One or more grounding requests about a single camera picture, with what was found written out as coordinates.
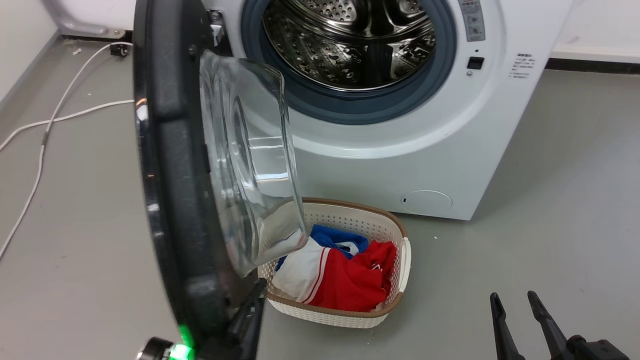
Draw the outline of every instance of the transparent glass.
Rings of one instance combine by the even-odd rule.
[[[200,100],[213,200],[245,276],[307,242],[284,80],[266,65],[205,51]]]

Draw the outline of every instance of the beige plastic basket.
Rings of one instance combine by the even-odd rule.
[[[361,234],[369,241],[392,241],[397,254],[391,277],[391,292],[382,309],[370,313],[325,309],[296,302],[271,283],[278,263],[274,260],[259,268],[260,277],[267,279],[267,299],[281,313],[326,325],[368,329],[380,324],[402,299],[411,268],[411,245],[406,230],[391,213],[350,202],[303,199],[305,225],[311,229],[314,224]]]

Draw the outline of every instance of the washing machine door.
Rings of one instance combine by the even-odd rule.
[[[150,230],[183,339],[199,346],[226,329],[259,265],[307,240],[284,84],[218,56],[200,0],[138,0],[133,41]]]

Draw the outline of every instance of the gray floor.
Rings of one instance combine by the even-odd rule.
[[[83,51],[71,52],[78,46]],[[46,120],[97,49],[58,44],[0,111],[0,139]],[[66,115],[131,99],[131,58],[105,54]],[[260,359],[495,359],[500,293],[528,359],[548,358],[527,302],[536,290],[567,336],[640,357],[640,78],[544,73],[471,222],[403,217],[413,267],[401,305],[372,330],[266,311]],[[0,236],[36,174],[44,129],[0,153]],[[0,359],[132,359],[178,340],[151,248],[131,106],[54,126],[42,183],[0,262]]]

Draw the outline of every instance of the power cord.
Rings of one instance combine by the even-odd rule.
[[[47,129],[44,132],[44,135],[42,137],[42,144],[40,145],[40,156],[38,158],[38,174],[36,175],[36,181],[33,184],[33,189],[31,189],[31,193],[29,194],[29,197],[27,198],[27,202],[24,205],[24,208],[22,209],[22,213],[20,213],[20,216],[18,217],[18,220],[15,222],[15,225],[13,226],[13,229],[11,230],[11,232],[9,233],[9,236],[7,236],[6,241],[4,242],[4,245],[2,246],[2,248],[0,249],[0,260],[2,260],[2,256],[4,255],[4,252],[6,251],[6,248],[9,246],[9,243],[11,242],[11,240],[13,239],[13,235],[15,234],[16,230],[18,229],[18,226],[20,226],[20,223],[22,222],[22,219],[24,218],[24,215],[27,213],[27,210],[29,209],[29,205],[31,205],[31,201],[33,200],[33,196],[36,193],[36,190],[38,189],[38,185],[40,184],[40,178],[42,177],[42,167],[44,164],[44,153],[45,150],[47,148],[47,141],[49,140],[49,133],[51,132],[51,126],[53,125],[54,122],[57,121],[62,121],[62,120],[67,120],[67,119],[71,119],[73,117],[76,116],[80,116],[80,115],[84,115],[86,113],[89,113],[91,111],[95,111],[98,109],[102,109],[102,108],[106,108],[108,106],[113,106],[113,105],[119,105],[119,104],[127,104],[130,102],[133,102],[133,100],[125,100],[125,101],[116,101],[116,102],[110,102],[108,104],[103,104],[100,106],[96,106],[94,108],[90,108],[84,111],[80,111],[78,113],[72,114],[72,115],[68,115],[66,117],[61,117],[56,119],[56,115],[58,114],[58,111],[60,110],[60,107],[62,106],[62,103],[64,102],[64,100],[67,98],[67,95],[69,93],[69,90],[71,90],[71,88],[74,86],[74,83],[76,82],[76,80],[78,79],[78,77],[80,76],[80,74],[82,73],[82,71],[84,70],[84,68],[101,52],[103,52],[106,49],[109,49],[109,47],[111,47],[111,45],[128,45],[128,46],[133,46],[131,43],[129,42],[113,42],[110,43],[109,45],[105,45],[104,47],[101,47],[98,51],[95,52],[95,54],[93,54],[89,60],[87,60],[84,65],[80,68],[80,71],[78,71],[78,73],[76,74],[76,76],[74,76],[73,80],[71,81],[71,83],[69,84],[69,86],[67,87],[67,89],[65,90],[65,93],[62,95],[62,98],[60,98],[60,101],[58,102],[58,105],[56,106],[56,109],[53,111],[53,114],[51,115],[51,118],[48,121],[41,121],[41,122],[35,122],[33,124],[29,124],[29,125],[25,125],[22,126],[20,128],[18,128],[17,130],[15,130],[3,143],[2,145],[0,145],[0,151],[2,149],[4,149],[4,147],[6,147],[6,145],[13,139],[13,137],[15,137],[15,135],[17,135],[18,133],[20,133],[21,131],[25,130],[25,129],[29,129],[31,127],[34,126],[39,126],[39,125],[44,125],[47,124]]]

